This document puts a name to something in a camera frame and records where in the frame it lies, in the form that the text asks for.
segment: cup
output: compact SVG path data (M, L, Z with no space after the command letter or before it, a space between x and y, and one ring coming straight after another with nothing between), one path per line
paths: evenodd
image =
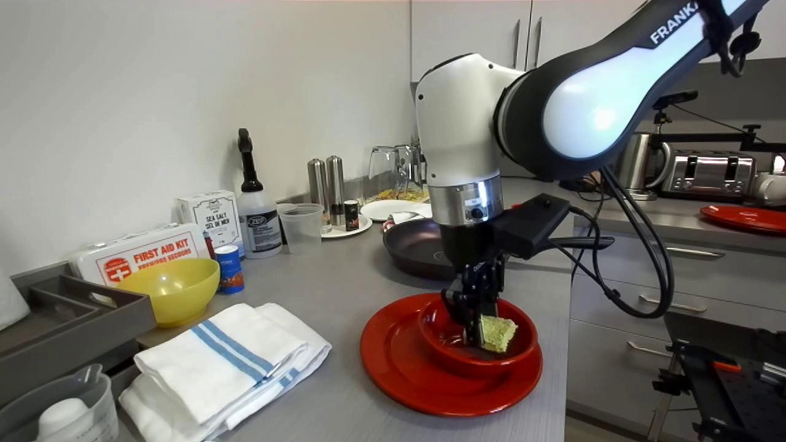
M114 384L99 364L54 379L0 410L0 439L118 439Z
M291 254L307 254L323 244L319 205L277 205L277 218L286 229Z
M240 248L239 246L222 246L215 250L217 260L222 266L222 295L237 295L243 292L247 277L243 277L243 266L240 266Z

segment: cabinet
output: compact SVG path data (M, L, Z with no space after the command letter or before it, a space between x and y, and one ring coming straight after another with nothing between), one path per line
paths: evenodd
M535 0L539 63L590 47L637 13L641 0Z
M627 22L643 0L535 0L534 36L539 63L599 41ZM786 57L786 3L770 0L756 17L761 47L750 59Z
M652 262L635 237L612 234L616 240L599 255L608 284L630 304L652 310L658 284ZM669 244L675 270L674 313L706 320L786 330L784 255L717 248L708 244ZM647 432L660 392L652 380L669 368L669 332L660 320L635 320L620 313L583 273L573 280L570 300L570 408ZM695 408L681 396L674 408ZM665 439L695 439L697 413L671 413Z
M522 70L528 13L530 0L414 0L414 81L470 51Z

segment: metal container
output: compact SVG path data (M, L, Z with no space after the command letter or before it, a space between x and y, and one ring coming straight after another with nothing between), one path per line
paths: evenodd
M653 159L655 151L663 151L663 163L669 164L674 157L674 151L669 142L660 142L658 137L653 137L649 132L637 132L630 141L621 159L616 164L616 178L620 178L620 185L632 196L647 196L649 190L658 187L665 179L669 168L660 168L658 178L647 183L647 174L652 170L652 159Z
M332 154L326 157L326 183L329 183L329 217L337 223L341 218L344 208L344 163L341 157Z
M344 201L344 225L346 232L362 229L362 205L355 198Z
M329 211L329 185L326 185L326 168L323 159L310 159L310 201L319 205L323 211Z
M669 164L660 194L697 198L745 198L752 190L756 159L734 153L681 153Z

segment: white towel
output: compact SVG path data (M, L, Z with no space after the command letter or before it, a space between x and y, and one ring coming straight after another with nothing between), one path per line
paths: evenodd
M138 368L196 426L270 380L304 341L250 304L234 304L195 330L135 357Z
M292 361L287 361L276 373L276 379L256 385L243 397L202 426L196 426L189 413L181 410L181 406L173 401L173 396L162 391L153 379L148 379L146 373L138 377L118 401L146 439L196 442L222 438L223 432L239 427L247 418L296 389L299 380L312 377L329 357L329 341L324 341L315 330L310 330L280 304L267 303L258 307L258 314L260 320L276 322L286 332L299 336L304 341L304 349Z

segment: box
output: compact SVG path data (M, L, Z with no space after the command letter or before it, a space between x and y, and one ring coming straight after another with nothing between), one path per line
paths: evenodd
M212 238L215 248L243 248L239 201L232 192L206 192L196 196L180 196L178 213L184 223L196 223Z
M76 254L72 268L89 282L115 287L142 268L178 257L208 257L202 225L173 223L114 244L95 244Z

